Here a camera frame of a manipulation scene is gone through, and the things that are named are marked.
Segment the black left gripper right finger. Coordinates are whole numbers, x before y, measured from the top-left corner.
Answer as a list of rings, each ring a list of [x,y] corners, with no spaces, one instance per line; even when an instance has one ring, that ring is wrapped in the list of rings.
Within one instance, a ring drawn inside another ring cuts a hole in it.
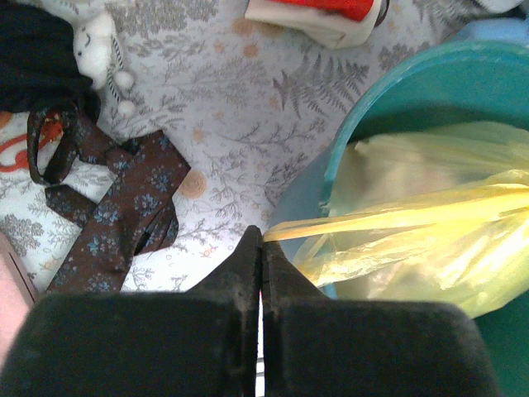
[[[473,320],[452,304],[333,300],[263,246],[268,396],[497,396]]]

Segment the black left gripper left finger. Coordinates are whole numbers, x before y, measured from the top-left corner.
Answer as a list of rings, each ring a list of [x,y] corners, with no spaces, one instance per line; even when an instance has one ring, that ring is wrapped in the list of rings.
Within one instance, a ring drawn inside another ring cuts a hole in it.
[[[50,294],[1,372],[4,396],[252,396],[262,235],[184,293]]]

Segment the yellow plastic trash bag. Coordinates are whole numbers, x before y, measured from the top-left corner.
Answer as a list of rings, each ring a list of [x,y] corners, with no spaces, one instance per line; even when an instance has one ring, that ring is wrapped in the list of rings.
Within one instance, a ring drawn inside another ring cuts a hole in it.
[[[528,133],[498,122],[348,144],[321,218],[282,222],[294,266],[340,299],[435,301],[471,318],[528,290]]]

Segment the teal plastic trash bin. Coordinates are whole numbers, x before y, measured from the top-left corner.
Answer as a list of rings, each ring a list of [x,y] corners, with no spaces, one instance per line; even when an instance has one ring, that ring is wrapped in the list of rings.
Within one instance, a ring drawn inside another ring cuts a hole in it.
[[[455,41],[403,61],[375,83],[341,124],[332,144],[288,186],[271,222],[320,217],[352,138],[489,118],[528,126],[528,50],[496,41]],[[280,243],[291,263],[294,242]],[[475,322],[496,375],[497,396],[528,393],[528,297]]]

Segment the blue floor squeegee mop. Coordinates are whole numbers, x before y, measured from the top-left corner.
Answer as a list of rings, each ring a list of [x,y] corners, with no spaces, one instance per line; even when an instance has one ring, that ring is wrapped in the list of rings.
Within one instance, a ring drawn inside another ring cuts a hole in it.
[[[470,22],[453,41],[502,41],[528,46],[528,19],[494,18]]]

